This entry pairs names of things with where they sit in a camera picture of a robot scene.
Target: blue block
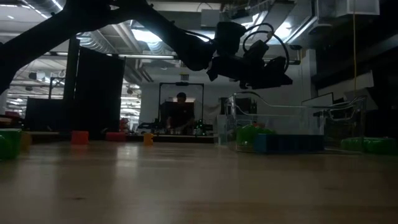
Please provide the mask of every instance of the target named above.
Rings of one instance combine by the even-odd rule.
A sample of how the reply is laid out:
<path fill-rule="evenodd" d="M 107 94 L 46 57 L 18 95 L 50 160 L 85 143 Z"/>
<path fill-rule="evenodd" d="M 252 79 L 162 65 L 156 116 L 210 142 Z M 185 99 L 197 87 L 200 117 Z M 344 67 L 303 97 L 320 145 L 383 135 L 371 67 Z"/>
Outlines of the blue block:
<path fill-rule="evenodd" d="M 323 150 L 323 136 L 258 134 L 254 140 L 254 151 L 261 153 L 311 153 Z"/>

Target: clear plastic bin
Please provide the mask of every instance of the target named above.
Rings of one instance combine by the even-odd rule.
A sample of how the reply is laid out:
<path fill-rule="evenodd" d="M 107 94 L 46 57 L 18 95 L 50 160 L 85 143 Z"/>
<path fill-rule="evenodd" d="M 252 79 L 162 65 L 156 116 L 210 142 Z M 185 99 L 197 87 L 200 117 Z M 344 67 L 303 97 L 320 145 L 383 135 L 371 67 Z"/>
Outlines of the clear plastic bin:
<path fill-rule="evenodd" d="M 237 98 L 256 101 L 258 114 L 242 111 L 236 104 Z M 323 140 L 323 148 L 329 149 L 339 149 L 344 139 L 364 137 L 365 96 L 331 106 L 288 106 L 271 105 L 257 93 L 245 91 L 229 97 L 226 108 L 227 145 L 235 151 L 257 152 L 254 141 L 258 134 L 277 134 L 290 139 L 312 136 Z"/>

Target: wooden table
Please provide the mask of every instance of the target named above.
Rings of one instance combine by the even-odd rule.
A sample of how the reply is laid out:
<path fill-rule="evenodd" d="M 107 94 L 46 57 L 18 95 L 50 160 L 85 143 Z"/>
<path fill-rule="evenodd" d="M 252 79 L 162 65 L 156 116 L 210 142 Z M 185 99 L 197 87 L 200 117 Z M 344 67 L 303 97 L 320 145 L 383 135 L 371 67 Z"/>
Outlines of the wooden table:
<path fill-rule="evenodd" d="M 0 162 L 0 223 L 397 223 L 398 158 L 210 144 L 39 144 Z"/>

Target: black partition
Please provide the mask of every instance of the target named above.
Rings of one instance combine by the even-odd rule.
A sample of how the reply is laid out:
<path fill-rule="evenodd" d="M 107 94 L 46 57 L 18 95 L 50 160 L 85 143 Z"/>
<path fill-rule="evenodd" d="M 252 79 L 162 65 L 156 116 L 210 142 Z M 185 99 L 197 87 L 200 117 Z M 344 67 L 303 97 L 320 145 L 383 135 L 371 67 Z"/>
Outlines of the black partition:
<path fill-rule="evenodd" d="M 73 104 L 73 130 L 95 138 L 119 131 L 124 61 L 81 48 Z"/>
<path fill-rule="evenodd" d="M 68 131 L 63 100 L 28 98 L 25 126 L 29 131 Z"/>

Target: green object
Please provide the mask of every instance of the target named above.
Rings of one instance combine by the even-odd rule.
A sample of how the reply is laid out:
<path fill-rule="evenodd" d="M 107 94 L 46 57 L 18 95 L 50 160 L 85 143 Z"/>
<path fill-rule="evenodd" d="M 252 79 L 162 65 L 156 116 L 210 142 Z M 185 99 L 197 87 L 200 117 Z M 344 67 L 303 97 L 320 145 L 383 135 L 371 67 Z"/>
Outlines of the green object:
<path fill-rule="evenodd" d="M 236 129 L 236 143 L 240 146 L 252 146 L 258 134 L 276 134 L 276 132 L 253 125 L 238 127 Z"/>
<path fill-rule="evenodd" d="M 398 155 L 397 142 L 390 138 L 348 138 L 341 141 L 341 148 L 371 154 Z"/>
<path fill-rule="evenodd" d="M 20 129 L 0 129 L 0 160 L 15 159 L 21 148 Z"/>

